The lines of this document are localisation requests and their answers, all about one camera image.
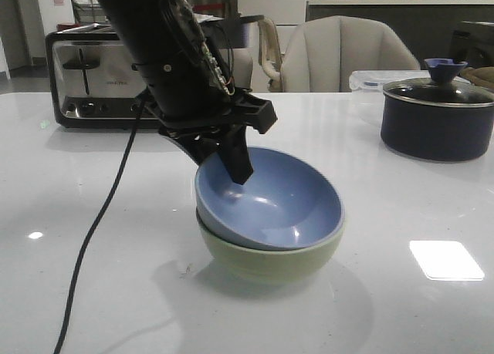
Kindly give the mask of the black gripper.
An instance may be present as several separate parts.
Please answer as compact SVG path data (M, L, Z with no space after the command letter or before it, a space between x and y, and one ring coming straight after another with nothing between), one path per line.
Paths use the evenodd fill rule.
M181 120L172 120L155 112L157 103L147 89L137 96L136 101L161 124L158 133L169 138L197 165L219 147L222 163L236 184L244 184L253 173L245 138L246 127L264 134L277 121L272 102L253 96L248 89L237 88L232 100L211 116Z

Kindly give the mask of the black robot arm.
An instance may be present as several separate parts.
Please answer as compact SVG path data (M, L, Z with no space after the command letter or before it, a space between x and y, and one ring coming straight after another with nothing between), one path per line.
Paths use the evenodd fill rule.
M245 131L266 133L272 103L237 87L186 0L97 0L160 109L159 132L195 163L219 155L230 178L252 175Z

